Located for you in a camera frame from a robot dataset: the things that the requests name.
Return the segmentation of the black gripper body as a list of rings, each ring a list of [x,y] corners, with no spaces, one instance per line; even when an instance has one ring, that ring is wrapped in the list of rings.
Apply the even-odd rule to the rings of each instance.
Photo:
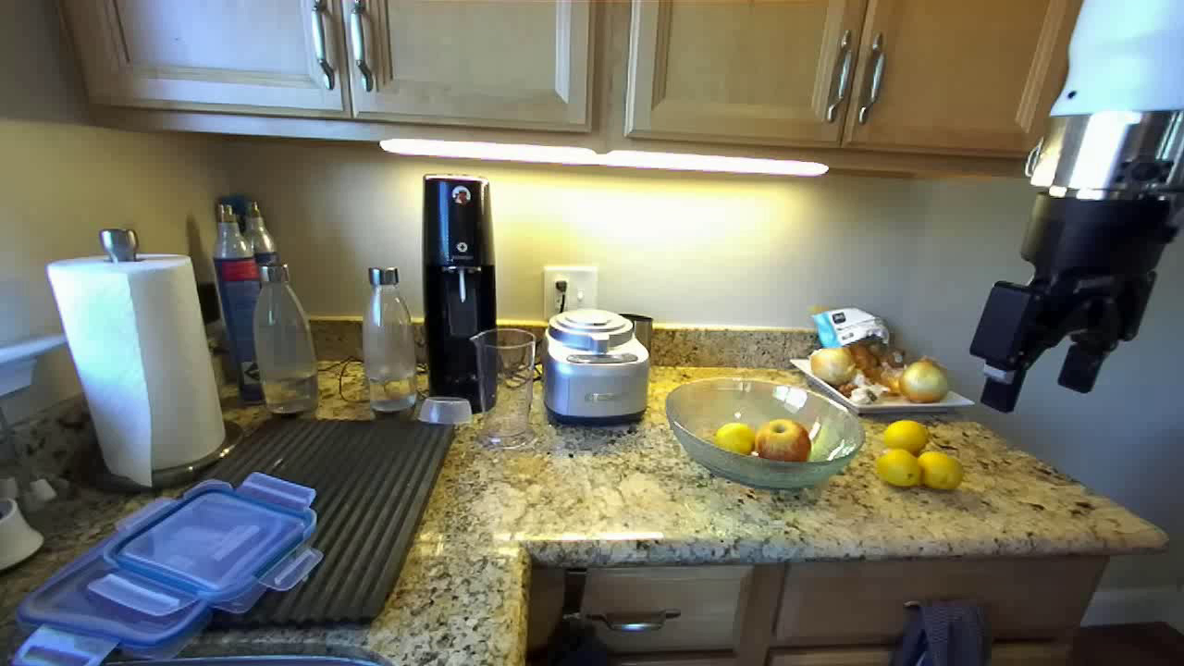
[[[1020,258],[1030,286],[997,280],[971,340],[986,364],[980,401],[1010,412],[1030,368],[1059,340],[1105,344],[1141,332],[1154,268],[1178,236],[1170,200],[1039,197]]]

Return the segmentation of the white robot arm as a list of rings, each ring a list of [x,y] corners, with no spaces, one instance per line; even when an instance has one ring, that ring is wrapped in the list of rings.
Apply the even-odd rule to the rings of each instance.
[[[1086,0],[1067,84],[1027,168],[1038,189],[1020,258],[997,280],[971,353],[980,401],[1010,412],[1030,368],[1068,344],[1059,381],[1091,392],[1141,332],[1184,197],[1184,0]]]

